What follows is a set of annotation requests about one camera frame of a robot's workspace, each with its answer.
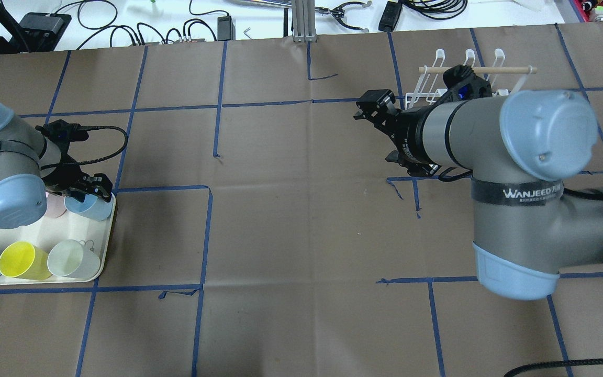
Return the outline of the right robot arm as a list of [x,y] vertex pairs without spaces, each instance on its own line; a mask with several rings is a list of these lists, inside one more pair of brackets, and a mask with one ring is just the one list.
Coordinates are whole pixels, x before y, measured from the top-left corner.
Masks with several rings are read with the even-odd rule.
[[400,110],[388,89],[366,91],[355,119],[388,136],[387,161],[411,176],[470,170],[478,281],[530,301],[555,291],[560,270],[603,263],[603,188],[563,181],[593,156],[593,108],[569,91],[521,91]]

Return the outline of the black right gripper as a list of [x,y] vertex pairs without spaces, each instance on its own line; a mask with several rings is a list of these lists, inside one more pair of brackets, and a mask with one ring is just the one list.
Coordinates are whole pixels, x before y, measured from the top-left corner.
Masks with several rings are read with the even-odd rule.
[[401,110],[395,103],[390,89],[368,90],[356,101],[359,111],[354,119],[370,121],[392,141],[396,149],[387,155],[387,162],[404,167],[409,176],[433,176],[438,165],[426,152],[422,133],[434,106]]

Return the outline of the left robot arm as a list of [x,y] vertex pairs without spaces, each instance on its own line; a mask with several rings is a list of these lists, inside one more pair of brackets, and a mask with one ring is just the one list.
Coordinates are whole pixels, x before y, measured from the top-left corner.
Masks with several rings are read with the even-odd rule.
[[107,175],[87,174],[84,162],[69,155],[71,143],[86,141],[91,126],[63,120],[32,127],[0,103],[0,229],[15,229],[41,219],[47,195],[109,203],[113,184]]

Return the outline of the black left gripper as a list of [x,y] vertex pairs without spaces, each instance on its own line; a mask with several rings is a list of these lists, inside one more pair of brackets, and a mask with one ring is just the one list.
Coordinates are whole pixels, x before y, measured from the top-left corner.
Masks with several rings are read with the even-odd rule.
[[79,165],[44,165],[42,180],[48,193],[74,198],[79,202],[84,202],[88,195],[94,195],[105,202],[110,202],[113,198],[113,183],[106,174],[86,174]]

